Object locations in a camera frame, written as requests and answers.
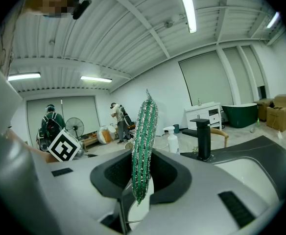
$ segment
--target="green bathtub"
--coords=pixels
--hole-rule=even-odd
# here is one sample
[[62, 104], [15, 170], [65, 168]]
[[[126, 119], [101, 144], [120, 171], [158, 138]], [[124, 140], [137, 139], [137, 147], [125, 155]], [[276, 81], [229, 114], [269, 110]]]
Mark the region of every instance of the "green bathtub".
[[223, 105], [223, 111], [227, 115], [231, 126], [243, 128], [256, 122], [258, 109], [256, 103], [241, 105]]

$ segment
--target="wooden chair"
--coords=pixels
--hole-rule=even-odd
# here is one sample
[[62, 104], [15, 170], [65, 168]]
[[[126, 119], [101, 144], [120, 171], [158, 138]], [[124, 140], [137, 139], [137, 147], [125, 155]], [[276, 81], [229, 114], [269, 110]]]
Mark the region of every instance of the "wooden chair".
[[229, 135], [227, 133], [225, 133], [224, 131], [221, 131], [219, 129], [214, 129], [214, 128], [211, 128], [211, 133], [224, 136], [225, 137], [225, 148], [227, 147], [227, 142], [228, 142], [228, 138], [229, 138]]

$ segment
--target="white vanity cabinet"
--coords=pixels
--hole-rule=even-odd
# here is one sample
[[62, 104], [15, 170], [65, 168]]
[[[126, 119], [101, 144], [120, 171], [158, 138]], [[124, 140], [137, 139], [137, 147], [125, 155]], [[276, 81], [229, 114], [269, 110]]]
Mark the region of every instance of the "white vanity cabinet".
[[221, 130], [220, 103], [210, 102], [200, 106], [195, 105], [185, 109], [187, 115], [188, 128], [196, 130], [196, 122], [192, 119], [203, 118], [210, 120], [210, 127], [219, 127]]

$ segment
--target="corrugated metal ceiling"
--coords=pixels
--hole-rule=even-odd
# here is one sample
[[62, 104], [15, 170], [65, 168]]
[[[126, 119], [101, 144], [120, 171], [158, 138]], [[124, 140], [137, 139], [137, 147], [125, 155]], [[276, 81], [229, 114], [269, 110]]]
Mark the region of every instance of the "corrugated metal ceiling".
[[[227, 4], [223, 0], [193, 0], [197, 17], [197, 32], [194, 34], [188, 32], [180, 0], [127, 1], [145, 17], [151, 29], [117, 0], [92, 0], [77, 21], [71, 17], [22, 16], [16, 26], [11, 74], [39, 71], [42, 77], [13, 81], [13, 87], [19, 92], [54, 88], [110, 90], [139, 74], [140, 70], [145, 71], [146, 67], [167, 60], [168, 56], [184, 53], [201, 44], [250, 38], [251, 29], [264, 13], [266, 16], [256, 31], [253, 30], [252, 38], [269, 40], [276, 30], [265, 28], [274, 11], [264, 0], [227, 0]], [[227, 13], [218, 35], [218, 21], [225, 8]], [[174, 15], [177, 19], [172, 27], [165, 27]], [[159, 40], [151, 30], [156, 32]], [[35, 58], [52, 58], [53, 65], [40, 64], [40, 59]], [[113, 82], [81, 81], [80, 76], [92, 75], [92, 70], [76, 69], [64, 64], [64, 59], [75, 60], [81, 65], [92, 63], [103, 69], [101, 76], [111, 78]], [[18, 64], [24, 62], [27, 65], [16, 66], [16, 60]]]

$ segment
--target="white bottle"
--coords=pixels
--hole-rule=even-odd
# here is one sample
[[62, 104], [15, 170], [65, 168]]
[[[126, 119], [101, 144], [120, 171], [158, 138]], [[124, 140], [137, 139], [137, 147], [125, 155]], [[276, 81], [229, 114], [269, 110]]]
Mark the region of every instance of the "white bottle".
[[180, 154], [178, 138], [176, 135], [173, 134], [174, 127], [169, 126], [167, 128], [164, 128], [163, 130], [169, 132], [169, 137], [168, 137], [169, 151], [175, 154]]

